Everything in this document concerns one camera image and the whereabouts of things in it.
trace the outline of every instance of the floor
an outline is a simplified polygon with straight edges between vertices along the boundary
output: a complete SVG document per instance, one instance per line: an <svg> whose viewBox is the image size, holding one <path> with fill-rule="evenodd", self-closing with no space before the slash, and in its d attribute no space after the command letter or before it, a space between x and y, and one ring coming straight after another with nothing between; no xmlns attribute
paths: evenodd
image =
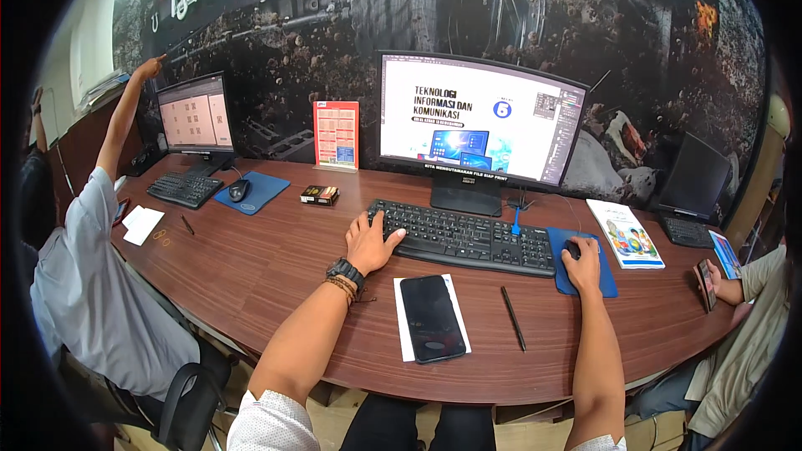
<svg viewBox="0 0 802 451"><path fill-rule="evenodd" d="M226 396L229 405L238 406L239 399L245 391L251 368L243 363L236 366L232 372L231 380L226 387ZM343 442L346 430L356 414L357 408L365 399L366 393L354 389L336 389L330 398L328 407L319 405L309 399L306 408L309 411L312 428L320 441L321 451L336 451ZM430 404L418 411L417 426L418 438L428 443L434 437L435 427L439 419L440 406ZM217 438L223 449L226 448L225 432L231 426L233 417L215 415L213 423ZM676 449L683 441L684 415L680 412L665 413L656 420L633 421L627 420L625 429L627 436L627 449L629 451L671 451ZM496 426L496 448L498 451L513 451L518 449L537 449L538 451L562 451L566 438L571 430L573 421L560 423L508 423ZM150 434L142 429L123 426L123 431L130 438L131 451L165 451L165 448L156 444ZM203 451L214 451L211 441L207 438Z"/></svg>

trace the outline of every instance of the black keyboard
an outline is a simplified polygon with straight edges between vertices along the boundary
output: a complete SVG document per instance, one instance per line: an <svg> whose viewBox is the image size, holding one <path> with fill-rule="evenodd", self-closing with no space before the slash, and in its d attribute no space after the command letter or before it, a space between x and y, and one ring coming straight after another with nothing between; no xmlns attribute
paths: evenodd
<svg viewBox="0 0 802 451"><path fill-rule="evenodd" d="M147 193L168 203L198 209L221 186L223 180L216 177L167 172L147 187Z"/></svg>
<svg viewBox="0 0 802 451"><path fill-rule="evenodd" d="M543 228L520 225L520 234L515 236L511 223L381 199L367 208L371 222L380 210L384 211L385 239L399 228L406 229L404 240L393 251L396 255L522 276L555 274L551 243Z"/></svg>
<svg viewBox="0 0 802 451"><path fill-rule="evenodd" d="M707 226L685 219L660 215L660 224L672 244L686 247L713 249L713 239Z"/></svg>

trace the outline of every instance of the black wristwatch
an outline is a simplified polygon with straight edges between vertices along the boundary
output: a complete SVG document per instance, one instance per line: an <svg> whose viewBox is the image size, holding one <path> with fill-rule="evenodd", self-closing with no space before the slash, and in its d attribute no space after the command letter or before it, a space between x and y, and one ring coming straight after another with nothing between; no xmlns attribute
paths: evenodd
<svg viewBox="0 0 802 451"><path fill-rule="evenodd" d="M360 274L359 270L357 270L354 265L348 263L348 260L345 258L340 258L329 265L329 269L326 271L326 277L335 276L343 276L356 284L356 292L360 292L362 288L365 287L365 276Z"/></svg>

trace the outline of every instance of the white wall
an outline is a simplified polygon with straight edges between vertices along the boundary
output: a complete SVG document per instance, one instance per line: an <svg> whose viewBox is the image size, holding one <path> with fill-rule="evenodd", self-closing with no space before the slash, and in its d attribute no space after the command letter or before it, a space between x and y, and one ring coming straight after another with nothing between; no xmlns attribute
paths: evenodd
<svg viewBox="0 0 802 451"><path fill-rule="evenodd" d="M78 24L72 29L70 42L72 100L76 104L114 71L114 0L80 0L80 7L83 7L83 11Z"/></svg>
<svg viewBox="0 0 802 451"><path fill-rule="evenodd" d="M38 77L48 145L80 118L75 107L86 92L114 71L113 13L114 0L73 0L56 28Z"/></svg>

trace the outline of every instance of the cigarette pack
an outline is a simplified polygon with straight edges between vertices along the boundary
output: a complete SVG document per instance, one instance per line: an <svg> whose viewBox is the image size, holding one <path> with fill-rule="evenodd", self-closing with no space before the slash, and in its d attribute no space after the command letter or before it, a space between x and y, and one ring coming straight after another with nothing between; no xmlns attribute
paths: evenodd
<svg viewBox="0 0 802 451"><path fill-rule="evenodd" d="M340 197L340 189L336 186L309 185L301 194L304 204L335 205Z"/></svg>

